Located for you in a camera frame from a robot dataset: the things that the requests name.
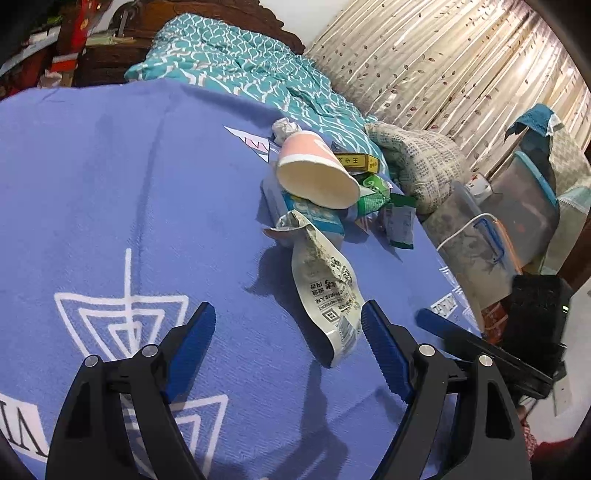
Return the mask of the white snack wrapper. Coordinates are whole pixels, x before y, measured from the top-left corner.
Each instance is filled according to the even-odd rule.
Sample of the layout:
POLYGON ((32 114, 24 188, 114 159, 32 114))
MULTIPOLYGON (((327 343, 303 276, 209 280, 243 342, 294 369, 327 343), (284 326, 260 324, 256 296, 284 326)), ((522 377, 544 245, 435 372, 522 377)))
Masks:
POLYGON ((291 249, 291 274, 301 305, 322 333, 329 366, 351 354, 365 304, 349 260, 304 214, 290 210, 264 234, 291 249))

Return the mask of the pink paper cup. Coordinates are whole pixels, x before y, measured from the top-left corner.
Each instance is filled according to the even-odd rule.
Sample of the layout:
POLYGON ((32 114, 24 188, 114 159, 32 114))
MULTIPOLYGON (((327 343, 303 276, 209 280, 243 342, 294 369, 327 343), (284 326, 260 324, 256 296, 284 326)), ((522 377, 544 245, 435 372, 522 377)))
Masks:
POLYGON ((311 131, 299 131, 284 140, 276 178, 288 193, 329 209, 348 209, 361 197, 359 183, 322 137, 311 131))

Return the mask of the black speaker box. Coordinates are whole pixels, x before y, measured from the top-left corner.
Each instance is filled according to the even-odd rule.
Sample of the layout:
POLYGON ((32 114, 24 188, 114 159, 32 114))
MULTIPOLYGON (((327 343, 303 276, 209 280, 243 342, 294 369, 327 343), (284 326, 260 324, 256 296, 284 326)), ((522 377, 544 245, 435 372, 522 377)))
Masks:
POLYGON ((515 276, 510 295, 502 301, 508 319, 500 347, 553 377, 565 352, 562 338, 572 295, 559 276, 515 276))

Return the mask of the clear storage bin teal lid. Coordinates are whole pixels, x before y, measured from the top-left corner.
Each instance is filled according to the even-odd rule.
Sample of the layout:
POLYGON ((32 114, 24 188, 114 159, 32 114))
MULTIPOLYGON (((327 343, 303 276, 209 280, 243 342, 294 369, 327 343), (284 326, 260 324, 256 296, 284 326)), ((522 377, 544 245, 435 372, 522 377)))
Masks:
POLYGON ((558 227, 558 200, 536 164, 515 151, 490 179, 485 209, 503 224, 520 266, 542 256, 558 227))

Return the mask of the silver red snack wrapper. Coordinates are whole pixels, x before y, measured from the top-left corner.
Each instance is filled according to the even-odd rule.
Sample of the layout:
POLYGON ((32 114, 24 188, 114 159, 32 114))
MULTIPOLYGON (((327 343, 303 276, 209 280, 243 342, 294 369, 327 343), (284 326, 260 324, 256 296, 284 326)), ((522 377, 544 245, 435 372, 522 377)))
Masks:
POLYGON ((413 250, 416 221, 416 199, 392 193, 381 210, 382 224, 391 246, 413 250))

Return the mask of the newspaper print pillow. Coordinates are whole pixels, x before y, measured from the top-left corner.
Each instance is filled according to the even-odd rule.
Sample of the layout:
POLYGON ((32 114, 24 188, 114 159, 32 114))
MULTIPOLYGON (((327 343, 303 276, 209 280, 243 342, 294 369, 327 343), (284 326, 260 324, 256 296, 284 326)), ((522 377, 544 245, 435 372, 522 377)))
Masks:
POLYGON ((470 176, 469 162, 451 139, 427 130, 406 130, 385 122, 366 125, 396 183, 417 201, 420 215, 431 215, 451 195, 453 182, 470 176))

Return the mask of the green snack wrapper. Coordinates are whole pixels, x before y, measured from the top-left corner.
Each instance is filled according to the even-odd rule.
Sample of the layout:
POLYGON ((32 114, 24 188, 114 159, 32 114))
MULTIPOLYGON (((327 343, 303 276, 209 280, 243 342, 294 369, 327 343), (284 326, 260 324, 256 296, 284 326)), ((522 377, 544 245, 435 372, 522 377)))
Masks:
POLYGON ((360 185, 360 198, 349 207, 346 219, 356 220, 379 211, 390 200, 393 183, 386 176, 364 173, 355 176, 360 185))

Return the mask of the blue white tissue pack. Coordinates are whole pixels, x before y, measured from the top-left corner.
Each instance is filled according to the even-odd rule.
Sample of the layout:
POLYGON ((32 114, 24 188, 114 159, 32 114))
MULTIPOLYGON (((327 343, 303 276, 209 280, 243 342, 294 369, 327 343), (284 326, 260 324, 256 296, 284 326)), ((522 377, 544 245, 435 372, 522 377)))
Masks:
POLYGON ((290 194, 280 186, 276 177, 269 175, 263 179, 263 196, 266 198, 267 209, 270 211, 270 219, 273 227, 279 227, 283 217, 288 211, 297 210, 304 215, 335 245, 335 248, 342 247, 345 239, 345 229, 338 214, 331 209, 315 205, 310 200, 290 194))

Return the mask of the blue bed blanket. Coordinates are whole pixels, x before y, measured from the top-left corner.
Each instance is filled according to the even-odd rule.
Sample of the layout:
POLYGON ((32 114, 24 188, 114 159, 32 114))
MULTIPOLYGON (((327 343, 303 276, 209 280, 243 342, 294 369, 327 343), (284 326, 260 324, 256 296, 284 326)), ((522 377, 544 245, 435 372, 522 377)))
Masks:
POLYGON ((405 411, 360 340, 337 366, 264 234, 276 109, 169 80, 1 103, 1 431, 43 478, 83 359, 202 302, 215 332, 171 407, 211 479, 368 479, 405 411))

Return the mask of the yellow brown small box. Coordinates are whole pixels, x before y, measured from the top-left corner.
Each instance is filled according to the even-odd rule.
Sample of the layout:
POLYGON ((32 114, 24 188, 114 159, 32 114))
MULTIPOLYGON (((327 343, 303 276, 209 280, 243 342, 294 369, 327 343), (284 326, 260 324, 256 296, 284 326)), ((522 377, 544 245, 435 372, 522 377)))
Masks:
POLYGON ((377 174, 380 171, 380 161, 373 155, 346 150, 335 142, 332 142, 331 148, 342 167, 352 174, 377 174))

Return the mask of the beige floral curtain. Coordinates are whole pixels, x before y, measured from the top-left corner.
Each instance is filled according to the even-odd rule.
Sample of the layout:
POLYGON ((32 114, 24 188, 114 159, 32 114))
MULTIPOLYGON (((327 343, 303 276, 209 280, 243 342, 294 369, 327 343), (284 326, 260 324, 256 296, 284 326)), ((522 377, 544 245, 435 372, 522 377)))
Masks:
POLYGON ((451 138, 472 165, 535 105, 580 147, 590 90, 551 27, 523 1, 355 1, 308 58, 360 112, 451 138))

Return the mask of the grey clothes shelf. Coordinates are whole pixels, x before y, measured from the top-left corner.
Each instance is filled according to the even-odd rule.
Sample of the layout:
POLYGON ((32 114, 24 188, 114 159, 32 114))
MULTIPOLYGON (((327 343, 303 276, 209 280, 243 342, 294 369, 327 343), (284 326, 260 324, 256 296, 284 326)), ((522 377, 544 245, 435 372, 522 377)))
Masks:
POLYGON ((28 32, 1 64, 1 98, 31 88, 69 87, 90 31, 109 1, 68 1, 28 32))

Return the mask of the teal patterned quilt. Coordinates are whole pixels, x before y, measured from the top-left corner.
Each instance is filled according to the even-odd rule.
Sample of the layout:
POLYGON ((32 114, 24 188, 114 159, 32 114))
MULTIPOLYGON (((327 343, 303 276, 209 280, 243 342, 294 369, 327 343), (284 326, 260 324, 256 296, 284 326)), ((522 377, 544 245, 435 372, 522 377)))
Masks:
POLYGON ((173 79, 248 98, 283 111, 346 150, 367 153, 389 167, 367 135, 366 117, 332 89, 308 58, 269 36, 183 13, 156 33, 144 60, 124 74, 128 82, 173 79))

